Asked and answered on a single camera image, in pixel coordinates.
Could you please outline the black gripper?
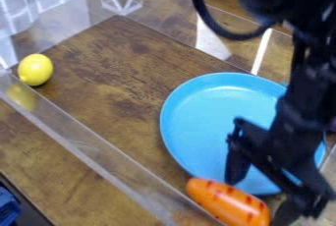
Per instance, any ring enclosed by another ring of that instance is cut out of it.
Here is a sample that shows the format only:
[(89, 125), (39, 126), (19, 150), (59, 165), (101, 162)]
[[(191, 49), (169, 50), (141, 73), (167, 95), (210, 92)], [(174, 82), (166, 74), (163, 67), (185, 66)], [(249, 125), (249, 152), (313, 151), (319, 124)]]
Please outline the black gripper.
[(336, 191), (313, 161), (323, 133), (336, 130), (336, 33), (314, 45), (294, 44), (290, 82), (275, 104), (267, 130), (233, 120), (226, 137), (223, 181), (235, 185), (255, 167), (287, 194), (271, 226), (289, 226), (319, 215)]

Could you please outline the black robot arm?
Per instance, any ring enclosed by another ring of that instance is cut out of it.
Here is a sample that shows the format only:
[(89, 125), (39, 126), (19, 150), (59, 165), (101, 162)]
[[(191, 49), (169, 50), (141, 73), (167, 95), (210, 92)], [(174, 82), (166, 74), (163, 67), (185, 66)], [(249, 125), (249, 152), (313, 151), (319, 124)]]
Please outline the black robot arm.
[(237, 183), (255, 166), (287, 195), (273, 225), (289, 226), (301, 216), (317, 218), (336, 200), (336, 190), (313, 163), (323, 133), (336, 131), (336, 0), (239, 2), (265, 24), (290, 24), (293, 61), (270, 128), (234, 120), (223, 179)]

